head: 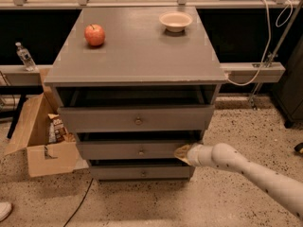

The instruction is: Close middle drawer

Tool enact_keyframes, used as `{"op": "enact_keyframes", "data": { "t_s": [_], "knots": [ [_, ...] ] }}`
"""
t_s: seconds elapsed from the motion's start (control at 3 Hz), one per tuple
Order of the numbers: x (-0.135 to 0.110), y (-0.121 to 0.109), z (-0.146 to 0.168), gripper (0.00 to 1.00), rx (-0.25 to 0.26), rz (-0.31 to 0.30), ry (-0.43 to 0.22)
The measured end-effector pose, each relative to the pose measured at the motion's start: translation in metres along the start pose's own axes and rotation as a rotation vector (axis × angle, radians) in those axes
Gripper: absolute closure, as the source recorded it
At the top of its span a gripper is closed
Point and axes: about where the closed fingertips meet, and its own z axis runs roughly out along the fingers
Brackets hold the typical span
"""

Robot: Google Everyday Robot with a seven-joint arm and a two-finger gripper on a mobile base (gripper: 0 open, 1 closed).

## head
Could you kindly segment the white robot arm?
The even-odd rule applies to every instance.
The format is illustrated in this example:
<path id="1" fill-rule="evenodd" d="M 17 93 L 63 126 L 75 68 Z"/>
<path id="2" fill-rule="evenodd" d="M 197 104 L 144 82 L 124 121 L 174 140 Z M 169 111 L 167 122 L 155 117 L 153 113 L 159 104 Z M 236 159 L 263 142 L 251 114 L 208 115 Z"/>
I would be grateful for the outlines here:
<path id="1" fill-rule="evenodd" d="M 239 173 L 303 221 L 303 183 L 248 160 L 230 145 L 194 143 L 178 148 L 174 156 L 190 166 Z"/>

